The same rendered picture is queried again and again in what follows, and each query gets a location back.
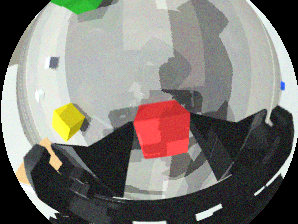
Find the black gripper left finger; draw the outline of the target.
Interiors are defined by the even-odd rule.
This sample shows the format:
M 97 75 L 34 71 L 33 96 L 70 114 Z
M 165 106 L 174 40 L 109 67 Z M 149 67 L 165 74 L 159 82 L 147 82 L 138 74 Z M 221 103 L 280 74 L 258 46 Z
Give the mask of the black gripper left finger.
M 113 193 L 113 197 L 121 198 L 124 197 L 133 140 L 133 124 L 128 121 L 117 131 L 88 147 L 52 143 L 51 148 L 61 163 L 85 169 L 93 179 Z

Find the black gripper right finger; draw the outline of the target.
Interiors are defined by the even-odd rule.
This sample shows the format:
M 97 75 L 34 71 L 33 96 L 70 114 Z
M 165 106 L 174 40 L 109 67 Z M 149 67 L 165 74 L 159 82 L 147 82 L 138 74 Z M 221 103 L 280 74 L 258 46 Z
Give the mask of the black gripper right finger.
M 190 112 L 189 129 L 208 160 L 217 181 L 226 179 L 251 131 L 267 119 L 267 109 L 246 119 L 226 121 Z

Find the red block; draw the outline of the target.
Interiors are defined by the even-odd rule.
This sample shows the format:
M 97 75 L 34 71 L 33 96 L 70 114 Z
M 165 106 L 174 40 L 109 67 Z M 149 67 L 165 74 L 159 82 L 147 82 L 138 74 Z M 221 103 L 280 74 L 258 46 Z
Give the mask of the red block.
M 188 152 L 189 117 L 176 100 L 140 105 L 133 124 L 145 159 Z

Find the green block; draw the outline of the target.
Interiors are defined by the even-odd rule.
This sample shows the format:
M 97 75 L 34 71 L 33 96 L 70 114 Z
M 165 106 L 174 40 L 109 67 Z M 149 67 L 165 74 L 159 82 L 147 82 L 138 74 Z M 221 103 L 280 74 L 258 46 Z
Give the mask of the green block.
M 86 11 L 97 10 L 98 3 L 101 3 L 102 0 L 72 0 L 65 4 L 65 8 L 68 8 L 69 11 L 74 12 L 74 14 L 84 14 Z
M 59 4 L 59 6 L 65 6 L 68 2 L 72 2 L 72 0 L 51 0 L 49 3 Z

